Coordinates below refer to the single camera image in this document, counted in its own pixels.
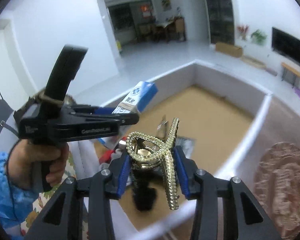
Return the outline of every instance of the silver screw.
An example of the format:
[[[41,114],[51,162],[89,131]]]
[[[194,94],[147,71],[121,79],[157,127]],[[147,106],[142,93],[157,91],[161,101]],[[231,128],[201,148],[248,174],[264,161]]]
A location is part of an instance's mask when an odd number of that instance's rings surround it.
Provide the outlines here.
[[[206,174],[206,171],[203,169],[197,169],[197,174],[202,176],[202,175]]]
[[[233,181],[234,183],[240,183],[240,182],[241,182],[241,179],[240,179],[239,177],[233,177],[233,178],[232,178],[232,181]]]
[[[68,178],[66,178],[66,184],[71,184],[74,182],[74,180],[75,180],[74,177],[68,177]]]
[[[104,169],[104,170],[101,171],[101,174],[102,174],[103,176],[108,176],[110,173],[111,173],[111,171],[108,170],[108,169]]]

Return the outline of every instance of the framed picture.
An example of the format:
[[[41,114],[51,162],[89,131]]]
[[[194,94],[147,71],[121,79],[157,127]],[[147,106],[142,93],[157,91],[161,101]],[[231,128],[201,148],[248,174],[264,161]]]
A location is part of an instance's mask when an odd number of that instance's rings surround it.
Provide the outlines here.
[[[161,0],[163,11],[171,10],[171,1],[170,0]]]

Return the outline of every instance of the toothpaste box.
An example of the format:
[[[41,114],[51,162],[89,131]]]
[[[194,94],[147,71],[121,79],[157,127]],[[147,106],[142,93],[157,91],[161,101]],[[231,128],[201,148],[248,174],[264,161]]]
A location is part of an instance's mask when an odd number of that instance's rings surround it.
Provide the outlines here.
[[[121,103],[112,112],[113,114],[142,113],[149,102],[152,100],[158,89],[154,83],[140,81]],[[130,125],[120,127],[117,136],[99,138],[98,140],[107,148],[114,149],[121,138],[127,133]]]

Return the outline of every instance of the green plant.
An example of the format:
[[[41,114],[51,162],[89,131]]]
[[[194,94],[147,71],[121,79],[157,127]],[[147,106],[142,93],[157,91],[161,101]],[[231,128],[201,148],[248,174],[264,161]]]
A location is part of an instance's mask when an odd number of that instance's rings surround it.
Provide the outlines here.
[[[263,31],[257,29],[254,33],[251,34],[252,40],[255,41],[256,44],[263,45],[268,35],[266,35]]]

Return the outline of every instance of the television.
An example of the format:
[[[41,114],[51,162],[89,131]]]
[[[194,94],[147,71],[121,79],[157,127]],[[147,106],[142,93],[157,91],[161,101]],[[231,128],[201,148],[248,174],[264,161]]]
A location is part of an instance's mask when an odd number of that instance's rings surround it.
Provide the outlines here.
[[[274,27],[272,28],[272,49],[300,65],[300,40]]]

